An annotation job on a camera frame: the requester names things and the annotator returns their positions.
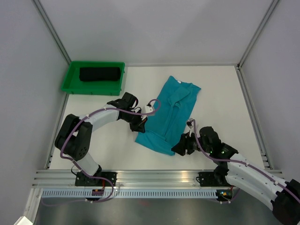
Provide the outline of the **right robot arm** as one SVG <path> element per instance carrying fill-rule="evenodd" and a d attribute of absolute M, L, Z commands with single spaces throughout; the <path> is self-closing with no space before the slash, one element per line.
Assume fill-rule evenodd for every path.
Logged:
<path fill-rule="evenodd" d="M 217 184 L 247 192 L 266 205 L 284 225 L 300 223 L 300 183 L 295 179 L 286 181 L 250 164 L 235 148 L 222 142 L 212 127 L 201 128 L 199 136 L 193 130 L 182 134 L 172 151 L 181 156 L 202 152 L 217 165 L 214 170 Z"/>

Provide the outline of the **teal t shirt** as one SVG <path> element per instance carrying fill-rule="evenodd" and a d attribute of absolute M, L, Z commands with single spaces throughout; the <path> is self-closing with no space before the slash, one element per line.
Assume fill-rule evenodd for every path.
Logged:
<path fill-rule="evenodd" d="M 135 142 L 155 152 L 174 156 L 171 148 L 180 141 L 200 90 L 193 83 L 180 82 L 170 76 L 157 97 L 160 109 L 148 118 L 145 133 L 139 133 Z"/>

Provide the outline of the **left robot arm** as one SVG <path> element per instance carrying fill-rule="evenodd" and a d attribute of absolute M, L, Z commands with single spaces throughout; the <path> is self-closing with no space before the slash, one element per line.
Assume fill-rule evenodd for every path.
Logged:
<path fill-rule="evenodd" d="M 137 110 L 136 102 L 138 99 L 126 92 L 122 98 L 108 102 L 100 112 L 82 117 L 69 114 L 65 118 L 54 145 L 87 173 L 86 180 L 91 185 L 96 186 L 102 181 L 102 169 L 89 154 L 92 132 L 110 122 L 124 120 L 129 123 L 131 131 L 144 133 L 147 121 L 145 113 L 151 113 L 154 109 L 147 104 Z"/>

